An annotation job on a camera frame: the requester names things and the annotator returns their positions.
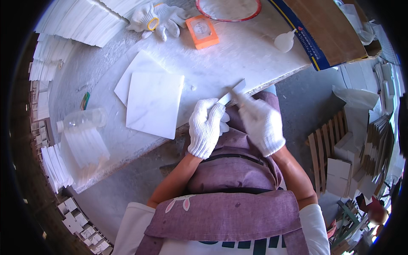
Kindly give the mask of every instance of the gray floor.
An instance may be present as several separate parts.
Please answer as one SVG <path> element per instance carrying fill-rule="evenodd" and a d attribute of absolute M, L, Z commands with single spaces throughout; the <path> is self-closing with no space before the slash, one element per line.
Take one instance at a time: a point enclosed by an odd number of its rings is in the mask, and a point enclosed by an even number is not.
<path fill-rule="evenodd" d="M 310 149 L 305 145 L 307 136 L 344 105 L 332 93 L 332 85 L 344 86 L 339 71 L 327 69 L 316 72 L 313 67 L 276 84 L 286 144 L 312 181 Z M 176 163 L 183 144 L 184 138 L 170 141 L 86 191 L 80 194 L 75 194 L 72 189 L 70 191 L 92 223 L 114 243 L 127 204 L 146 203 L 163 179 L 159 167 Z M 337 211 L 335 203 L 339 197 L 332 196 L 327 194 L 321 198 L 324 215 Z"/>

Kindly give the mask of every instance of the red rim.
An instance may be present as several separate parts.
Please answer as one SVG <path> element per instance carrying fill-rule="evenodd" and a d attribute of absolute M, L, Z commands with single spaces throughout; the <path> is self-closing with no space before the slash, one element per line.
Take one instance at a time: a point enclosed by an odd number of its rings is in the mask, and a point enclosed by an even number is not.
<path fill-rule="evenodd" d="M 240 20 L 224 20 L 224 19 L 217 19 L 215 17 L 212 17 L 208 14 L 206 14 L 200 7 L 200 0 L 195 0 L 195 7 L 197 8 L 197 10 L 204 16 L 206 16 L 207 18 L 210 18 L 212 20 L 218 20 L 218 21 L 223 21 L 223 22 L 240 22 L 240 21 L 245 21 L 245 20 L 250 20 L 252 18 L 254 18 L 255 16 L 257 16 L 260 12 L 261 12 L 261 0 L 255 0 L 256 3 L 258 4 L 258 8 L 256 10 L 256 12 L 254 14 L 252 14 L 251 16 L 245 18 L 245 19 L 240 19 Z"/>

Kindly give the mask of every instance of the white gloves on table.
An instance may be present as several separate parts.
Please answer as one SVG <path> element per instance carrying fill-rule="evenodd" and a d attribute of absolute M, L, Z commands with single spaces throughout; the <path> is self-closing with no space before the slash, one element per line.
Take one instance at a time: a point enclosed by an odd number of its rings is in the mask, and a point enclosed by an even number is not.
<path fill-rule="evenodd" d="M 154 12 L 152 3 L 147 3 L 137 8 L 132 15 L 130 25 L 127 30 L 142 32 L 143 30 L 152 31 L 159 24 L 159 18 Z"/>
<path fill-rule="evenodd" d="M 193 156 L 204 160 L 210 157 L 218 137 L 229 131 L 226 122 L 230 118 L 225 113 L 225 106 L 217 102 L 217 98 L 198 101 L 188 121 L 191 143 L 187 150 Z"/>
<path fill-rule="evenodd" d="M 171 35 L 178 37 L 180 29 L 186 27 L 186 19 L 189 18 L 187 12 L 177 6 L 168 6 L 166 4 L 147 3 L 137 8 L 130 20 L 130 25 L 127 30 L 135 30 L 143 32 L 142 37 L 147 38 L 152 34 L 154 29 L 157 29 L 159 36 L 163 41 L 167 40 L 165 30 L 167 29 Z"/>
<path fill-rule="evenodd" d="M 278 111 L 264 100 L 255 100 L 244 94 L 238 95 L 241 116 L 249 139 L 264 157 L 281 149 L 286 140 L 282 133 L 282 118 Z"/>

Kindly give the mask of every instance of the plastic bottle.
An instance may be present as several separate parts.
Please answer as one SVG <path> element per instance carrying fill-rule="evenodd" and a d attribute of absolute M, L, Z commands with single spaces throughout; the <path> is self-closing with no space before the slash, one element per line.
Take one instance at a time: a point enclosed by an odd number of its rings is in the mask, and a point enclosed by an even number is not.
<path fill-rule="evenodd" d="M 106 125 L 108 113 L 105 108 L 77 111 L 68 114 L 64 120 L 57 121 L 58 133 L 64 130 L 83 130 Z"/>
<path fill-rule="evenodd" d="M 296 29 L 278 35 L 273 42 L 275 47 L 283 53 L 290 51 L 290 49 L 293 47 L 293 37 L 295 36 L 295 31 Z"/>

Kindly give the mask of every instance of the white shirt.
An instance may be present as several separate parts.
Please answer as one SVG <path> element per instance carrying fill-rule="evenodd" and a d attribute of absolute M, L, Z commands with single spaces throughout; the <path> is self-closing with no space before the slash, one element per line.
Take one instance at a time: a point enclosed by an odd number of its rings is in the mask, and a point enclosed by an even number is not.
<path fill-rule="evenodd" d="M 140 203 L 129 203 L 120 224 L 112 255 L 134 255 L 155 209 Z M 299 212 L 300 222 L 309 253 L 330 254 L 326 226 L 318 204 L 310 204 Z M 165 238 L 160 255 L 286 255 L 282 236 L 249 242 L 217 242 L 205 244 L 198 241 L 180 241 Z"/>

